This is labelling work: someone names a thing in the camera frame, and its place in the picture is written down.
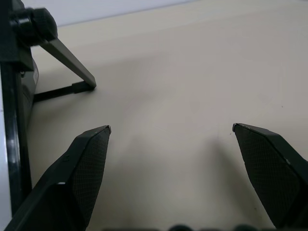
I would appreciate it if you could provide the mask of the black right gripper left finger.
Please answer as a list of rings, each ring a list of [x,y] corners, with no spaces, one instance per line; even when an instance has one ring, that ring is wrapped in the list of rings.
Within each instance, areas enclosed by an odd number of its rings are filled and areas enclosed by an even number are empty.
[[[106,125],[75,137],[4,231],[85,231],[101,187],[110,134]]]

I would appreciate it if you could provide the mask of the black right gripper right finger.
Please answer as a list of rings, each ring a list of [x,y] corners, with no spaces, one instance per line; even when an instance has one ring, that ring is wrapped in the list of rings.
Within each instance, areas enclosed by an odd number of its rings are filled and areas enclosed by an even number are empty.
[[[276,228],[308,230],[308,161],[281,135],[235,123],[250,182]]]

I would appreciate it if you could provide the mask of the black whiteboard stand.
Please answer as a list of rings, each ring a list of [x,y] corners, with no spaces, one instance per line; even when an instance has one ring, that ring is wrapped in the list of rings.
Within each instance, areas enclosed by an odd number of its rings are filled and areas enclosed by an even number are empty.
[[[31,53],[34,46],[43,48],[82,81],[35,93],[39,72]],[[21,0],[0,0],[0,62],[12,64],[20,74],[25,123],[34,103],[96,88],[94,76],[58,39],[57,24],[50,12],[46,8],[26,8]]]

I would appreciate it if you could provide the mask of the whiteboard with black frame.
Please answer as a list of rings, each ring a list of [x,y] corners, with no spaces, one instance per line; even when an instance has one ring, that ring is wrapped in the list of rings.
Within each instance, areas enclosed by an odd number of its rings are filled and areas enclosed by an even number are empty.
[[[32,190],[21,74],[0,63],[0,230]]]

